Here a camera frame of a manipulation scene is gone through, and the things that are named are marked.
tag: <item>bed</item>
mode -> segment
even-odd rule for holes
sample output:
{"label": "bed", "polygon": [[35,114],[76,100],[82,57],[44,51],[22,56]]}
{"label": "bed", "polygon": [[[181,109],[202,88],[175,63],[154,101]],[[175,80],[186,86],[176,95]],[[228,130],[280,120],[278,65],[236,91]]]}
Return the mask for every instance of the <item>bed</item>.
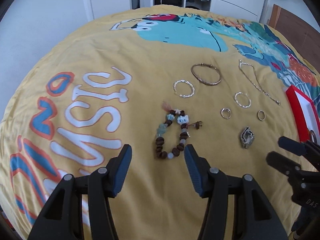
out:
{"label": "bed", "polygon": [[[250,83],[239,60],[254,66],[261,87],[280,105]],[[217,67],[222,81],[216,86],[200,83],[190,70],[200,63]],[[243,70],[255,80],[250,66]],[[196,71],[209,81],[218,78],[209,68]],[[178,80],[193,84],[192,97],[174,94],[172,84]],[[265,158],[278,151],[311,169],[306,160],[280,150],[277,140],[298,140],[285,89],[298,87],[319,114],[318,82],[315,68],[267,25],[164,5],[100,18],[55,46],[9,101],[0,124],[0,205],[26,239],[65,174],[90,174],[130,144],[132,162],[123,189],[110,202],[119,238],[197,238],[206,200],[194,191],[182,156],[155,157],[166,101],[185,110],[190,122],[203,122],[188,138],[200,156],[228,175],[253,175],[289,233],[300,208],[290,200],[286,177],[267,166]],[[189,93],[188,85],[177,89],[178,94]],[[235,103],[237,92],[248,94],[249,108]],[[230,108],[230,119],[221,117],[222,108]],[[266,114],[264,121],[257,118],[259,110]],[[243,149],[239,133],[247,126],[255,140]],[[168,150],[179,133],[176,124],[168,130]],[[82,207],[90,239],[85,198]],[[229,236],[231,222],[229,214]]]}

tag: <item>white wall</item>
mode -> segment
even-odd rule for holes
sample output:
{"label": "white wall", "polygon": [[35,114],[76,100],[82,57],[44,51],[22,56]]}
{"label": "white wall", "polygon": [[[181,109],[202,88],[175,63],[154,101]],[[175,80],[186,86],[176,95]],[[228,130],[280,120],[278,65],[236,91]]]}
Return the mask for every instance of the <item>white wall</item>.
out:
{"label": "white wall", "polygon": [[15,0],[0,22],[0,119],[30,69],[87,23],[83,0]]}
{"label": "white wall", "polygon": [[312,13],[306,6],[303,0],[265,0],[260,23],[267,24],[267,21],[271,17],[273,5],[276,4],[289,12],[292,12],[296,16],[300,17],[305,22],[309,23],[318,32],[320,27],[313,17]]}

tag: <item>ring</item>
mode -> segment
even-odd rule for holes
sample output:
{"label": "ring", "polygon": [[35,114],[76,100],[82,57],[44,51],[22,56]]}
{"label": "ring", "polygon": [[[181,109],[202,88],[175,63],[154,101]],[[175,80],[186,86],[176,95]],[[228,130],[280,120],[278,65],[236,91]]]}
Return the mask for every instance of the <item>ring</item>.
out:
{"label": "ring", "polygon": [[[263,113],[263,119],[260,118],[259,113]],[[265,113],[264,111],[260,110],[260,111],[258,112],[257,116],[258,116],[258,119],[259,119],[260,121],[263,121],[263,120],[265,120],[265,118],[266,118],[266,113]]]}
{"label": "ring", "polygon": [[310,141],[317,143],[317,137],[315,132],[313,130],[310,130],[309,132],[310,132]]}
{"label": "ring", "polygon": [[178,83],[180,83],[180,82],[188,84],[188,85],[191,87],[191,90],[192,90],[192,91],[191,91],[191,94],[190,94],[190,95],[179,95],[179,97],[181,97],[181,98],[189,98],[189,97],[193,96],[194,93],[195,93],[195,88],[193,87],[193,85],[192,85],[189,81],[185,81],[185,80],[178,80],[178,81],[176,81],[175,83],[173,83],[174,93],[175,93],[175,94],[177,93],[176,85],[177,85]]}
{"label": "ring", "polygon": [[[244,95],[244,96],[249,100],[249,105],[243,106],[243,105],[241,105],[241,104],[238,102],[237,96],[240,95],[240,94],[241,94],[241,95]],[[249,108],[249,107],[251,106],[251,99],[248,97],[247,94],[244,94],[244,93],[242,93],[242,92],[238,92],[238,93],[235,94],[234,99],[235,99],[236,103],[237,103],[239,106],[241,106],[242,108]]]}
{"label": "ring", "polygon": [[[223,112],[224,112],[224,111],[229,113],[229,116],[228,116],[228,117],[223,115]],[[229,119],[229,118],[231,117],[231,110],[230,110],[229,108],[222,108],[222,110],[221,110],[221,116],[222,116],[224,119]]]}
{"label": "ring", "polygon": [[[205,67],[209,67],[209,68],[214,69],[214,70],[217,71],[218,74],[219,74],[219,80],[218,80],[217,82],[215,82],[215,83],[209,83],[209,82],[204,81],[203,79],[199,78],[199,77],[196,75],[196,73],[194,72],[193,68],[194,68],[195,66],[205,66]],[[209,64],[206,64],[206,63],[195,64],[195,65],[193,65],[193,66],[191,67],[191,72],[192,72],[192,74],[195,76],[195,78],[196,78],[197,80],[199,80],[202,84],[205,84],[205,85],[207,85],[207,86],[215,86],[215,85],[218,85],[218,84],[221,82],[221,72],[220,72],[220,70],[219,70],[218,68],[216,68],[216,67],[213,66],[213,65],[209,65]]]}

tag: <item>blue gripper pad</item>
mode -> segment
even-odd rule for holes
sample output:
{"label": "blue gripper pad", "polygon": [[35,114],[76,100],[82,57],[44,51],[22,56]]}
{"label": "blue gripper pad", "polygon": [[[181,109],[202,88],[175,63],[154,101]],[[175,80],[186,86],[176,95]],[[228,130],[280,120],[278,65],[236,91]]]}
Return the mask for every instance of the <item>blue gripper pad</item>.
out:
{"label": "blue gripper pad", "polygon": [[118,170],[116,171],[115,178],[113,181],[112,193],[114,196],[116,196],[122,189],[125,176],[127,175],[127,172],[129,169],[131,158],[132,158],[132,148],[130,145],[128,145],[122,157],[121,163],[119,164]]}
{"label": "blue gripper pad", "polygon": [[184,149],[184,159],[189,171],[189,175],[193,184],[195,191],[199,194],[200,197],[204,194],[204,189],[202,187],[203,180],[199,170],[199,166],[196,163],[195,158],[199,158],[196,154],[192,145],[187,145]]}

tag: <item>pink tassel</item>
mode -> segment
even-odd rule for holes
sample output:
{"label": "pink tassel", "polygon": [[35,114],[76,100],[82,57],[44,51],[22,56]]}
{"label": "pink tassel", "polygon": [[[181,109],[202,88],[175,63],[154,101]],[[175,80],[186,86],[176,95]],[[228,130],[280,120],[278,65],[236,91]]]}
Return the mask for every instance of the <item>pink tassel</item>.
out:
{"label": "pink tassel", "polygon": [[163,101],[162,102],[162,109],[164,111],[170,112],[172,110],[172,107],[166,101]]}

